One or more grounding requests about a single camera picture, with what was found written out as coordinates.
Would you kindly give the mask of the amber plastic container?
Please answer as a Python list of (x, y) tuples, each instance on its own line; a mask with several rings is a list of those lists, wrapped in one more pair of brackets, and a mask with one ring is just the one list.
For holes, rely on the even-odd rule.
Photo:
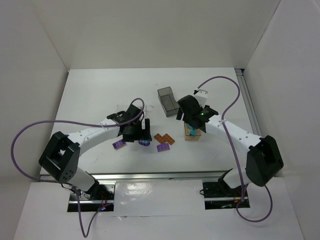
[(195, 129), (187, 123), (184, 123), (184, 140), (185, 141), (198, 141), (202, 136), (200, 129)]

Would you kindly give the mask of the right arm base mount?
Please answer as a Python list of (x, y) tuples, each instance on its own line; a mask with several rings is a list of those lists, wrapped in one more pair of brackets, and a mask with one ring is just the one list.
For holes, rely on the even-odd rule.
[(235, 209), (241, 202), (242, 187), (229, 188), (220, 182), (203, 182), (199, 194), (204, 197), (206, 210)]

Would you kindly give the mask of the dark grey plastic container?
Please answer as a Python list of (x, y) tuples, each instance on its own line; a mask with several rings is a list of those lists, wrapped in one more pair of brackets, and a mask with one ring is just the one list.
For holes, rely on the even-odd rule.
[(174, 93), (170, 86), (157, 90), (158, 99), (166, 117), (175, 116), (178, 114), (179, 105), (174, 98)]

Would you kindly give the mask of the purple lego brick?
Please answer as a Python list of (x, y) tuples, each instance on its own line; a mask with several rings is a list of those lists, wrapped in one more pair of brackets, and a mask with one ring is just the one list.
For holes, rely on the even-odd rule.
[(124, 147), (125, 145), (126, 145), (126, 142), (125, 142), (123, 139), (118, 140), (118, 141), (116, 141), (116, 142), (114, 142), (114, 143), (112, 144), (112, 146), (113, 146), (113, 148), (114, 148), (115, 150), (118, 150), (118, 149)]

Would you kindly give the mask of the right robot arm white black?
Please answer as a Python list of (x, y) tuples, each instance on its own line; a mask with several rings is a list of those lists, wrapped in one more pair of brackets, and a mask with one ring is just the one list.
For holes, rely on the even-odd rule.
[(245, 167), (227, 171), (222, 182), (235, 189), (241, 185), (255, 184), (264, 187), (283, 167), (284, 163), (276, 140), (250, 133), (222, 116), (208, 105), (202, 107), (197, 98), (187, 95), (178, 100), (177, 119), (204, 133), (212, 134), (246, 154)]

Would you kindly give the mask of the small teal lego brick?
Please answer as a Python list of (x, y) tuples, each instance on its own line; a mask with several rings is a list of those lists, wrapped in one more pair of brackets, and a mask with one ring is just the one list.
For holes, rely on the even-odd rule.
[(189, 130), (189, 135), (190, 136), (197, 136), (198, 135), (198, 130), (192, 126), (188, 127)]

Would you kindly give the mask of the aluminium rail front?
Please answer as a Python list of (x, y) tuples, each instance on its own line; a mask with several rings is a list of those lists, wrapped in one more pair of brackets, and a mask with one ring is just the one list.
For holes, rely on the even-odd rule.
[(174, 180), (174, 179), (218, 179), (226, 171), (187, 171), (187, 172), (144, 172), (93, 174), (99, 180)]

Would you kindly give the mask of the aluminium rail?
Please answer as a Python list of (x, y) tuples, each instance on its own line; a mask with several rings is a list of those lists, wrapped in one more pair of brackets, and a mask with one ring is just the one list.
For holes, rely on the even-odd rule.
[(99, 180), (174, 180), (174, 179), (218, 179), (226, 171), (187, 171), (187, 172), (144, 172), (93, 174)]
[(248, 113), (249, 121), (254, 134), (262, 136), (262, 132), (257, 119), (256, 111), (249, 93), (249, 89), (244, 77), (244, 70), (240, 68), (235, 68), (235, 74), (238, 80), (238, 84), (242, 93), (244, 104)]

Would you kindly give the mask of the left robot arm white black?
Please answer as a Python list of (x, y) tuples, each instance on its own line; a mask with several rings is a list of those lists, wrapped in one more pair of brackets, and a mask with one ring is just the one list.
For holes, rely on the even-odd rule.
[(40, 159), (40, 166), (59, 184), (71, 184), (82, 193), (95, 198), (106, 189), (79, 164), (81, 155), (105, 141), (122, 137), (125, 143), (151, 142), (150, 119), (131, 104), (126, 111), (110, 114), (96, 127), (89, 127), (70, 134), (54, 133)]

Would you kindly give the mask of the light purple curved lego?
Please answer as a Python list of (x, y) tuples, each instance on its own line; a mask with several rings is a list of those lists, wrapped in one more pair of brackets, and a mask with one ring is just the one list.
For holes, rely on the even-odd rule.
[(160, 153), (164, 151), (169, 151), (170, 145), (166, 142), (166, 143), (157, 145), (156, 148), (157, 148), (157, 151)]

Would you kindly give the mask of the orange flat lego plate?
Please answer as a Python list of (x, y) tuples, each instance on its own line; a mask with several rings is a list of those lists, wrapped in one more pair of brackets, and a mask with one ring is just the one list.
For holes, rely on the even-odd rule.
[(157, 140), (160, 144), (168, 143), (169, 145), (173, 145), (175, 143), (175, 140), (167, 133), (163, 136), (157, 133), (154, 136), (154, 139)]

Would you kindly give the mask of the aluminium rail right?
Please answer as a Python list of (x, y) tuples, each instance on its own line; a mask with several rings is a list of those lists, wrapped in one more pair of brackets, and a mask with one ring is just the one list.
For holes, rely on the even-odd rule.
[(238, 80), (238, 84), (242, 93), (244, 104), (248, 113), (249, 121), (254, 134), (262, 136), (262, 132), (257, 119), (256, 111), (249, 93), (249, 89), (244, 77), (244, 70), (240, 68), (235, 68), (235, 74)]

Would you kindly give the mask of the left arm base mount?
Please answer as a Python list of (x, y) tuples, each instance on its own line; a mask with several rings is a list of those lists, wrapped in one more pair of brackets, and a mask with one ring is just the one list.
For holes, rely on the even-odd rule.
[(97, 210), (113, 212), (115, 189), (116, 183), (107, 181), (100, 183), (97, 192), (93, 195), (81, 191), (79, 196), (80, 211), (84, 213), (94, 213)]

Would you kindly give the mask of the purple rounded printed lego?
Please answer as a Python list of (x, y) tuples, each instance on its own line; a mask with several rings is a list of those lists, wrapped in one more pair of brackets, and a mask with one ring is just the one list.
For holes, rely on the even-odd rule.
[(138, 144), (144, 147), (148, 147), (151, 143), (149, 140), (139, 140)]

